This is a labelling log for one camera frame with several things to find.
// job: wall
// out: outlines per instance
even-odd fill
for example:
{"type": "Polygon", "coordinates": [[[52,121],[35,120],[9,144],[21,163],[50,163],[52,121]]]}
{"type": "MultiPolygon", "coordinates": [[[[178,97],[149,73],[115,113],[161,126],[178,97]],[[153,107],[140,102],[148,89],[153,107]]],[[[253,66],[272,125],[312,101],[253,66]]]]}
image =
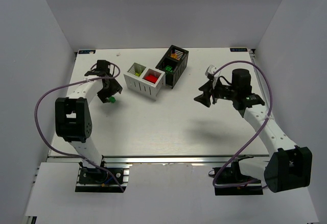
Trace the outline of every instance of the wall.
{"type": "Polygon", "coordinates": [[[326,19],[327,0],[283,0],[256,51],[277,122],[313,153],[309,191],[320,223],[327,223],[326,19]]]}
{"type": "Polygon", "coordinates": [[[46,0],[72,48],[255,48],[282,0],[46,0]]]}
{"type": "MultiPolygon", "coordinates": [[[[0,223],[21,223],[34,174],[47,148],[33,112],[38,98],[67,82],[74,53],[45,0],[0,0],[0,223]]],[[[41,126],[54,132],[54,99],[41,104],[41,126]]]]}

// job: green object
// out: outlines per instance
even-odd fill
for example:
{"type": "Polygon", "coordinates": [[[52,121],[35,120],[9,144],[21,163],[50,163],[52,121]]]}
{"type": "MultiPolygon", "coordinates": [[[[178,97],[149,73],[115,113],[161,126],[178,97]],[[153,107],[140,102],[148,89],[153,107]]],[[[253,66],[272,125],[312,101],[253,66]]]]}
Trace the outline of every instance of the green object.
{"type": "Polygon", "coordinates": [[[116,99],[113,96],[107,98],[107,102],[109,103],[114,103],[115,101],[116,99]]]}
{"type": "Polygon", "coordinates": [[[173,67],[168,66],[168,65],[165,67],[165,70],[168,72],[172,72],[173,71],[172,69],[173,69],[173,67]]]}

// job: red object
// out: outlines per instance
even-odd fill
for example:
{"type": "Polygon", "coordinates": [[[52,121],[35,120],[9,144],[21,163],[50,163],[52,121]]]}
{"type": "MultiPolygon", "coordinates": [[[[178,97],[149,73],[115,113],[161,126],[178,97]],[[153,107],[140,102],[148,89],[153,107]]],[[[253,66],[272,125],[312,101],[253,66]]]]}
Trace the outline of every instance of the red object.
{"type": "Polygon", "coordinates": [[[155,84],[155,82],[157,82],[157,80],[158,80],[157,77],[155,77],[155,76],[153,76],[151,74],[149,76],[145,77],[144,79],[147,80],[147,81],[150,81],[153,84],[155,84]]]}

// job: table surface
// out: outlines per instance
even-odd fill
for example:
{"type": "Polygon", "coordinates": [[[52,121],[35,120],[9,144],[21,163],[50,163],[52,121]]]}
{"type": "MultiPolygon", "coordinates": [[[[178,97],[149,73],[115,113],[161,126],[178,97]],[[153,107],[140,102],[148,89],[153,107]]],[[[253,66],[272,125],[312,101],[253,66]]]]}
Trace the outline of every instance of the table surface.
{"type": "Polygon", "coordinates": [[[36,223],[299,224],[318,221],[307,188],[215,196],[212,167],[133,165],[125,193],[74,192],[79,165],[42,163],[27,216],[36,223]]]}
{"type": "MultiPolygon", "coordinates": [[[[103,104],[95,97],[89,104],[92,138],[104,156],[209,156],[232,155],[254,134],[253,128],[233,108],[231,101],[218,100],[210,108],[193,101],[198,88],[207,82],[209,65],[220,67],[234,60],[251,61],[248,52],[231,53],[229,48],[188,48],[188,66],[174,89],[162,87],[153,101],[126,86],[123,76],[134,63],[155,68],[166,48],[100,49],[95,54],[78,54],[71,83],[82,80],[98,59],[117,64],[123,86],[114,104],[103,104]]],[[[262,97],[253,67],[234,64],[222,70],[228,80],[236,68],[246,68],[252,76],[252,91],[262,97]]],[[[68,94],[75,87],[68,89],[68,94]]],[[[69,143],[53,137],[52,145],[64,152],[76,153],[69,143]]],[[[257,138],[245,154],[268,154],[257,138]]]]}

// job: yellow object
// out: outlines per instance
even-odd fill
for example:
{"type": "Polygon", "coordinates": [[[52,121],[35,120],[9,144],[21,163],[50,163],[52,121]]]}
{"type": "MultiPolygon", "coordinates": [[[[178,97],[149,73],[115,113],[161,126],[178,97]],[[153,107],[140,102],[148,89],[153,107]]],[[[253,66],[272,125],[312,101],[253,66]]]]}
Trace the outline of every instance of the yellow object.
{"type": "Polygon", "coordinates": [[[172,54],[170,55],[170,57],[175,58],[175,59],[178,59],[178,56],[177,56],[176,53],[172,53],[172,54]]]}

